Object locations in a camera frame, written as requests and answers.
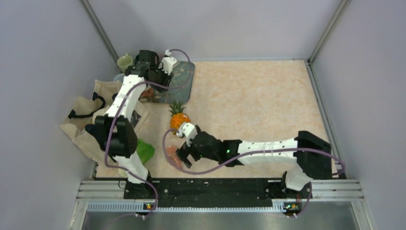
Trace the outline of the salmon pink mug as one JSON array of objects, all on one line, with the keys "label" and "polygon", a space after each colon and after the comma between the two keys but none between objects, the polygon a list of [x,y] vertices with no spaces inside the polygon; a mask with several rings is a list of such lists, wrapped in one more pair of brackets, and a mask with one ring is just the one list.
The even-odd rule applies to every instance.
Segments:
[{"label": "salmon pink mug", "polygon": [[153,98],[155,95],[155,90],[154,88],[150,87],[148,89],[145,89],[141,95],[140,98]]}]

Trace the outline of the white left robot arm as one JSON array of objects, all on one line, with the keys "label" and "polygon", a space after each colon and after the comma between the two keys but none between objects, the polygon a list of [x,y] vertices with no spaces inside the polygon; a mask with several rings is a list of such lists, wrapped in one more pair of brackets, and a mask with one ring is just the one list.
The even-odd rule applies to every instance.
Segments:
[{"label": "white left robot arm", "polygon": [[147,86],[156,86],[162,90],[169,88],[172,71],[177,63],[171,50],[166,50],[160,61],[156,57],[155,52],[140,51],[135,65],[124,72],[122,86],[110,108],[94,120],[101,149],[117,162],[116,168],[125,171],[128,181],[136,184],[135,192],[142,198],[150,197],[154,186],[147,181],[149,171],[136,152],[138,138],[131,119]]}]

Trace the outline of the clear light blue cup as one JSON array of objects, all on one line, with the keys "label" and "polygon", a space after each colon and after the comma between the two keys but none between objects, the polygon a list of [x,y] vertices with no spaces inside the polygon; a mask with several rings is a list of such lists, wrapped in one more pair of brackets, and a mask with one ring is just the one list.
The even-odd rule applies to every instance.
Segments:
[{"label": "clear light blue cup", "polygon": [[124,74],[124,73],[120,73],[120,74],[118,74],[118,75],[116,75],[116,76],[114,77],[113,81],[114,81],[114,82],[119,81],[120,83],[123,83],[123,82],[124,82],[124,77],[125,77],[125,74]]}]

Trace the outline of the pink mug with handle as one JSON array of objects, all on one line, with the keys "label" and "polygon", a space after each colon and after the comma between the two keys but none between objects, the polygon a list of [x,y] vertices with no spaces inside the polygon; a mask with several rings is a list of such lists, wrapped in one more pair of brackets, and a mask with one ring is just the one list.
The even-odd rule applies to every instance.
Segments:
[{"label": "pink mug with handle", "polygon": [[179,159],[177,155],[177,147],[176,146],[168,146],[166,147],[166,155],[169,158],[168,162],[171,163],[174,167],[183,169],[182,161]]}]

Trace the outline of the light green mug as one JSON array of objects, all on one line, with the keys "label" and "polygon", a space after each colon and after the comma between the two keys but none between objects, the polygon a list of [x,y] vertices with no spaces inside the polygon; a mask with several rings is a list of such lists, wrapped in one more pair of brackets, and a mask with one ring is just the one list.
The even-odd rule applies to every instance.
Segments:
[{"label": "light green mug", "polygon": [[134,59],[129,53],[126,53],[125,55],[119,57],[117,59],[117,66],[119,67],[120,71],[122,73],[125,73],[125,71],[128,69],[128,67],[134,65]]}]

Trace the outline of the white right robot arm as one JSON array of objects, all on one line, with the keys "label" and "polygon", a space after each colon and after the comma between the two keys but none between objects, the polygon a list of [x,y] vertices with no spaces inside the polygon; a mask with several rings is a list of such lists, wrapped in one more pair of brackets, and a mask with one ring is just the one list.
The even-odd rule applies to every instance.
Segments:
[{"label": "white right robot arm", "polygon": [[308,131],[299,131],[294,138],[271,142],[219,140],[197,125],[184,123],[175,134],[185,139],[177,155],[187,168],[192,166],[189,157],[195,161],[209,159],[225,167],[261,162],[293,165],[284,173],[281,184],[281,192],[286,197],[294,197],[313,180],[333,177],[330,144]]}]

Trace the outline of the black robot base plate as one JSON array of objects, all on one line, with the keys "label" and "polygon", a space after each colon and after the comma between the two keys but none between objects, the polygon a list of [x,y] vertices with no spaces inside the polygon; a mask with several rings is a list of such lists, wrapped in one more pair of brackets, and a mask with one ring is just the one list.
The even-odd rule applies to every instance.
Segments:
[{"label": "black robot base plate", "polygon": [[127,183],[124,199],[150,200],[146,208],[248,208],[271,207],[288,199],[291,207],[311,197],[310,184],[300,191],[286,187],[280,178],[154,178],[152,185]]}]

